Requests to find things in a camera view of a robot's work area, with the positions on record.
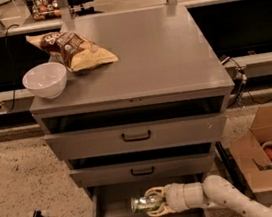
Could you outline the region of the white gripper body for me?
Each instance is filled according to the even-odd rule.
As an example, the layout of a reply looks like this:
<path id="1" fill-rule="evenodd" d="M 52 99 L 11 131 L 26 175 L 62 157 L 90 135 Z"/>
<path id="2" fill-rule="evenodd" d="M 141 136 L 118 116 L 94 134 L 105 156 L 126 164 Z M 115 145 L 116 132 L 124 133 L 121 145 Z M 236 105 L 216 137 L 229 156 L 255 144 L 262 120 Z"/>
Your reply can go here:
<path id="1" fill-rule="evenodd" d="M 173 183 L 164 188 L 166 203 L 172 212 L 182 212 L 188 209 L 184 195 L 184 184 Z"/>

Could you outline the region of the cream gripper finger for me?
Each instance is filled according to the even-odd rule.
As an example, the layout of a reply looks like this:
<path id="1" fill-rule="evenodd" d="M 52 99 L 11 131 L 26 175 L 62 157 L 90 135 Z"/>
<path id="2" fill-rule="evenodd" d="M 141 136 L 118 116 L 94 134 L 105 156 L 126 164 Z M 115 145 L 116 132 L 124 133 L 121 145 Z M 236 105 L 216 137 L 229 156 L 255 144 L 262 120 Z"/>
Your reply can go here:
<path id="1" fill-rule="evenodd" d="M 148 216 L 149 217 L 161 217 L 161 216 L 165 216 L 167 214 L 172 214 L 174 213 L 175 211 L 170 208 L 170 206 L 168 204 L 166 204 L 165 202 L 160 205 L 158 207 L 157 210 L 150 210 L 148 211 Z"/>
<path id="2" fill-rule="evenodd" d="M 161 198 L 165 197 L 165 189 L 164 187 L 156 186 L 152 187 L 149 190 L 147 190 L 144 194 L 145 197 L 148 197 L 149 195 L 158 195 Z"/>

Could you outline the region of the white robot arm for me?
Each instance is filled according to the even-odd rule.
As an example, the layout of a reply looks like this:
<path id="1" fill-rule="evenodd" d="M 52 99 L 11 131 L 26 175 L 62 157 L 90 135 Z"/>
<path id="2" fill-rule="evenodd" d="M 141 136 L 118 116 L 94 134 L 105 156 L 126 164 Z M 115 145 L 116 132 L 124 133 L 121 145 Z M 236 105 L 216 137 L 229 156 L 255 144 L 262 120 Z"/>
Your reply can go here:
<path id="1" fill-rule="evenodd" d="M 272 209 L 242 194 L 233 184 L 218 175 L 210 175 L 204 182 L 170 183 L 147 190 L 145 197 L 155 196 L 160 206 L 149 216 L 179 213 L 193 208 L 228 208 L 242 217 L 272 217 Z"/>

